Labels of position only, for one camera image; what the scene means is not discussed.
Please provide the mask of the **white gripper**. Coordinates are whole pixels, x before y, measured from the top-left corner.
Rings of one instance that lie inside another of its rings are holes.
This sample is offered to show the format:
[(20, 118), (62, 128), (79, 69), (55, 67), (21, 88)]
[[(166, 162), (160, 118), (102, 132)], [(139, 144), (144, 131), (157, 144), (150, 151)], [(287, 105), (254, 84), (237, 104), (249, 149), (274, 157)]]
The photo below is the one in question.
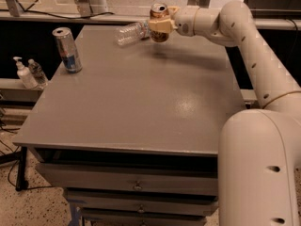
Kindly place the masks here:
[(194, 33), (195, 16), (199, 10), (198, 6), (187, 6), (180, 8), (177, 6), (168, 7), (170, 16), (173, 16), (174, 21), (171, 19), (163, 20), (149, 20), (149, 29), (154, 32), (170, 34), (176, 30), (180, 35), (192, 37)]

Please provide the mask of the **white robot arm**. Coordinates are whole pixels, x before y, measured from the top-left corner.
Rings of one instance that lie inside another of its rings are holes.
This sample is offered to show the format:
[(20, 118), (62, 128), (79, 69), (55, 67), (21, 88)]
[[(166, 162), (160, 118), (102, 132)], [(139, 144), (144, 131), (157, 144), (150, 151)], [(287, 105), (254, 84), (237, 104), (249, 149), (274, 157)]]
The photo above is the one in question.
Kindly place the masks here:
[(258, 108), (231, 116), (218, 146), (219, 226), (300, 226), (294, 171), (301, 165), (301, 88), (241, 1), (222, 8), (150, 9), (150, 31), (238, 47)]

